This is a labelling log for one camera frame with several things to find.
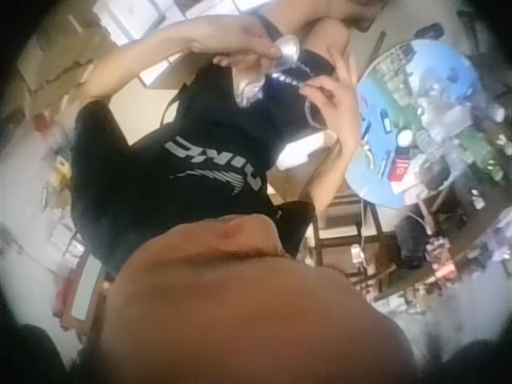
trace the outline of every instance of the wire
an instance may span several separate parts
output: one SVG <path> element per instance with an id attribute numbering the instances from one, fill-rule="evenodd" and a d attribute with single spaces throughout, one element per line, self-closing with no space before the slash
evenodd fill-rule
<path id="1" fill-rule="evenodd" d="M 381 206 L 382 208 L 387 208 L 388 210 L 396 210 L 397 212 L 403 212 L 404 214 L 407 214 L 417 220 L 423 228 L 425 228 L 425 231 L 429 234 L 430 230 L 428 225 L 424 220 L 422 220 L 419 216 L 416 216 L 415 214 L 412 214 L 408 210 L 401 210 L 400 208 L 393 208 L 391 206 L 384 206 L 383 204 L 375 204 L 376 206 Z M 363 227 L 365 226 L 365 215 L 364 215 L 364 200 L 361 199 L 361 252 L 363 252 L 363 247 L 365 246 L 365 235 L 363 233 Z"/>
<path id="2" fill-rule="evenodd" d="M 400 208 L 393 208 L 391 206 L 384 206 L 382 204 L 375 204 L 375 205 L 376 206 L 381 206 L 382 208 L 387 208 L 388 210 L 396 210 L 397 212 L 403 212 L 404 214 L 407 214 L 407 215 L 411 216 L 412 218 L 416 219 L 423 226 L 423 228 L 425 228 L 425 231 L 428 234 L 430 233 L 430 229 L 429 229 L 428 225 L 426 224 L 426 222 L 423 219 L 421 219 L 419 216 L 416 216 L 415 214 L 412 214 L 408 210 L 401 210 Z"/>
<path id="3" fill-rule="evenodd" d="M 365 210 L 365 201 L 363 199 L 361 199 L 361 251 L 362 251 L 363 247 L 365 246 L 365 235 L 362 232 L 362 229 L 365 226 L 365 212 L 364 212 L 364 210 Z"/>

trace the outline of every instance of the person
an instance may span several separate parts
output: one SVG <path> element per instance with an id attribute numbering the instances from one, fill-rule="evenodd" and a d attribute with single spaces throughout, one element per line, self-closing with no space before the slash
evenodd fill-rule
<path id="1" fill-rule="evenodd" d="M 358 76 L 347 26 L 384 2 L 277 0 L 257 15 L 180 22 L 94 69 L 76 120 L 72 214 L 115 276 L 94 358 L 108 382 L 406 382 L 403 332 L 342 274 L 294 260 L 360 142 Z M 268 78 L 239 108 L 230 66 L 268 68 L 273 44 L 316 22 L 298 90 Z M 217 54 L 181 94 L 176 119 L 129 146 L 106 100 L 178 52 Z M 338 144 L 303 199 L 274 206 L 266 172 L 309 128 L 306 99 Z"/>

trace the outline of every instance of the black t-shirt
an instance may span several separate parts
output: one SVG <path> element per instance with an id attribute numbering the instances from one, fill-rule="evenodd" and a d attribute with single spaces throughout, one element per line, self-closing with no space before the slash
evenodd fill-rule
<path id="1" fill-rule="evenodd" d="M 268 216 L 296 256 L 314 215 L 307 202 L 273 205 L 266 154 L 248 133 L 201 118 L 129 146 L 108 106 L 91 102 L 78 114 L 72 152 L 74 223 L 112 274 L 169 229 L 228 214 Z"/>

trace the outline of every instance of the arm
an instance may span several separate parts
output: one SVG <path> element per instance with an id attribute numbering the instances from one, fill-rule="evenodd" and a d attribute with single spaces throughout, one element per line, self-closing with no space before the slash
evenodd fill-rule
<path id="1" fill-rule="evenodd" d="M 101 60 L 82 88 L 82 99 L 108 99 L 139 73 L 181 52 L 249 51 L 268 58 L 280 55 L 256 18 L 210 16 L 179 22 L 146 39 L 117 49 Z"/>
<path id="2" fill-rule="evenodd" d="M 321 76 L 309 80 L 301 89 L 301 94 L 320 109 L 327 128 L 338 136 L 333 152 L 314 172 L 302 193 L 304 198 L 311 200 L 317 213 L 335 198 L 361 141 L 355 60 L 350 57 L 347 65 L 340 54 L 331 52 L 331 55 L 338 79 Z"/>
<path id="3" fill-rule="evenodd" d="M 300 199 L 312 202 L 317 213 L 324 211 L 336 197 L 339 187 L 345 179 L 345 172 L 350 160 L 351 156 L 344 155 L 341 147 L 336 145 L 313 173 Z"/>

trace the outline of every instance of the shorts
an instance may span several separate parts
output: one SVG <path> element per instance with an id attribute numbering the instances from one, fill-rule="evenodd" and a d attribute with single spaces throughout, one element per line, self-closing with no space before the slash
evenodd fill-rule
<path id="1" fill-rule="evenodd" d="M 267 18 L 258 15 L 269 37 L 276 41 L 281 31 Z M 331 76 L 333 65 L 323 56 L 310 50 L 302 50 L 301 67 L 285 70 L 284 73 L 301 82 L 320 75 Z M 238 106 L 234 99 L 230 68 L 208 64 L 201 68 L 190 86 L 180 96 L 176 119 L 212 126 L 217 125 L 244 130 L 260 146 L 262 162 L 267 170 L 276 163 L 287 143 L 318 132 L 306 117 L 306 98 L 291 84 L 267 77 L 263 87 L 263 98 L 247 108 Z M 311 115 L 316 122 L 323 122 L 315 106 Z"/>

